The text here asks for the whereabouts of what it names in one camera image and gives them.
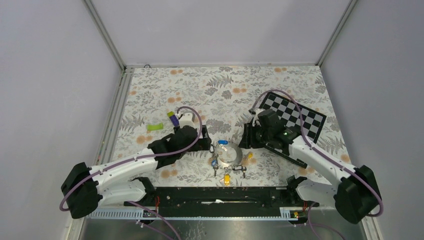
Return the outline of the yellow key tag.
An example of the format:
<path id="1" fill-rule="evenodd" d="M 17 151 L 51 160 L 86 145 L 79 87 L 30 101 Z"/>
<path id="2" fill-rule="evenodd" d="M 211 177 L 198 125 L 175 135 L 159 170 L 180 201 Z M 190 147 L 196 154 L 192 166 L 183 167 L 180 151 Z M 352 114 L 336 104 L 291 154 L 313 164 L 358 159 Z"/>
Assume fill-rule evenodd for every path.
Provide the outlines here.
<path id="1" fill-rule="evenodd" d="M 229 174 L 225 174 L 225 175 L 224 175 L 224 184 L 225 184 L 226 186 L 229 186 L 229 185 L 230 185 L 230 183 L 231 183 L 231 176 L 230 176 Z"/>

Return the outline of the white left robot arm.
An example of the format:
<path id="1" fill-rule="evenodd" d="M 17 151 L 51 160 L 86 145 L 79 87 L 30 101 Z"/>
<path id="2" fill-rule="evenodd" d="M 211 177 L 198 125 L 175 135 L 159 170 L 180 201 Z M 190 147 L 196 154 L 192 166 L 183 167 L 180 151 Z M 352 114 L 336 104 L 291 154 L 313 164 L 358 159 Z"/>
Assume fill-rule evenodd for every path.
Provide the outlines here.
<path id="1" fill-rule="evenodd" d="M 155 190 L 150 180 L 140 174 L 172 165 L 186 153 L 208 151 L 211 143 L 206 125 L 200 130 L 186 125 L 174 128 L 173 133 L 131 157 L 95 166 L 80 162 L 61 185 L 64 199 L 59 208 L 68 211 L 73 219 L 80 219 L 100 206 L 123 202 L 148 206 L 155 200 Z"/>

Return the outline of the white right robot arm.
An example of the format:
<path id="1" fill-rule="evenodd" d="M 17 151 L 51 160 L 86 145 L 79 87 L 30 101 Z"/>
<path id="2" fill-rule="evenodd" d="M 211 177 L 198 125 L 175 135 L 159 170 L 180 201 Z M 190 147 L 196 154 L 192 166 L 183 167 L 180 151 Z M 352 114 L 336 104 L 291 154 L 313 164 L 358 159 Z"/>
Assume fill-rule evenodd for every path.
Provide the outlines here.
<path id="1" fill-rule="evenodd" d="M 280 152 L 285 158 L 304 162 L 315 169 L 328 182 L 317 183 L 307 178 L 295 178 L 294 188 L 287 191 L 287 201 L 299 206 L 304 201 L 331 207 L 348 222 L 359 223 L 383 203 L 374 172 L 367 166 L 356 167 L 328 155 L 310 142 L 303 130 L 287 127 L 272 109 L 251 109 L 253 118 L 244 124 L 239 147 L 242 149 L 266 148 Z"/>

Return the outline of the blue key tag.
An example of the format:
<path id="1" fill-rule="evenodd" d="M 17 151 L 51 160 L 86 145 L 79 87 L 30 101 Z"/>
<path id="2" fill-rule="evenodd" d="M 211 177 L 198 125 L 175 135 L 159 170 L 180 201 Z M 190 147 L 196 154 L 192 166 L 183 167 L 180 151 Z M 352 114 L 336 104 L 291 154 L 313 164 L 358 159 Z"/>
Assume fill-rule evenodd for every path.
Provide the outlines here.
<path id="1" fill-rule="evenodd" d="M 229 144 L 229 141 L 228 140 L 218 140 L 217 141 L 217 144 L 218 145 L 224 145 L 225 146 L 225 145 L 228 145 Z"/>

